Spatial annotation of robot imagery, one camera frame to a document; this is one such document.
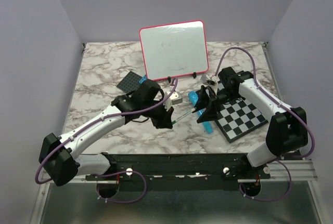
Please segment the white whiteboard marker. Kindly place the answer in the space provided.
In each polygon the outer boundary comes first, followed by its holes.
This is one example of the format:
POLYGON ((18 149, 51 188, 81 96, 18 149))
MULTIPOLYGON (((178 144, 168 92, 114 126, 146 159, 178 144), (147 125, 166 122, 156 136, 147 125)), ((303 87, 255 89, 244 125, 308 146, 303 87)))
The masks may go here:
POLYGON ((189 110, 188 112, 186 112, 186 113, 184 113, 183 115, 179 116, 178 118, 176 118, 176 119, 173 120, 173 121, 177 121, 177 123, 178 123, 178 122, 181 121, 183 118, 185 118, 185 117, 187 117, 188 115, 194 113, 195 110, 196 110, 196 108, 192 108, 191 110, 189 110))

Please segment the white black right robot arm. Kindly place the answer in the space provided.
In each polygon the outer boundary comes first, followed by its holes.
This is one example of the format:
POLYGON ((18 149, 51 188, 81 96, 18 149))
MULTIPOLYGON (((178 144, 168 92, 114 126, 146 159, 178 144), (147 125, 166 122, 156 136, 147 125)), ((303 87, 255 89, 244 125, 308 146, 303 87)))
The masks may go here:
POLYGON ((236 73, 228 67, 218 78, 222 89, 211 82, 197 91, 198 101, 194 107, 203 111, 197 123, 220 120, 221 106, 238 98, 249 100, 269 123, 265 143, 246 154, 239 165, 243 177, 251 178, 257 174, 258 167, 307 145, 306 112, 301 107, 293 108, 279 101, 249 71, 236 73))

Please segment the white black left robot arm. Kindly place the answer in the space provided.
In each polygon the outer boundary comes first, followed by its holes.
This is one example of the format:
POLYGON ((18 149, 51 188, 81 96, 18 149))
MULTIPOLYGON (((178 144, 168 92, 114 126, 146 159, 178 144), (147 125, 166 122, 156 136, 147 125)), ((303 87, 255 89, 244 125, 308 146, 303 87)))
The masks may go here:
POLYGON ((40 166, 35 174, 35 182, 40 172, 45 170, 57 186, 63 186, 79 175, 98 174, 104 180, 115 175, 115 166, 106 154, 83 152, 101 137, 120 128, 140 116, 151 119, 156 129, 171 129, 173 113, 170 97, 159 84, 145 80, 136 90, 117 96, 111 105, 82 126, 60 136, 47 135, 40 151, 40 166))

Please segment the pink framed whiteboard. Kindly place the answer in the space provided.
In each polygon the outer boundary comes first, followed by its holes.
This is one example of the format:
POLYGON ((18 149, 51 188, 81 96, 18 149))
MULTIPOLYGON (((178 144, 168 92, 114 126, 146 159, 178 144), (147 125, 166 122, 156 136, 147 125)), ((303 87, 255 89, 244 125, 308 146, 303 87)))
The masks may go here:
POLYGON ((144 27, 139 39, 145 74, 150 80, 190 76, 209 69, 202 20, 144 27))

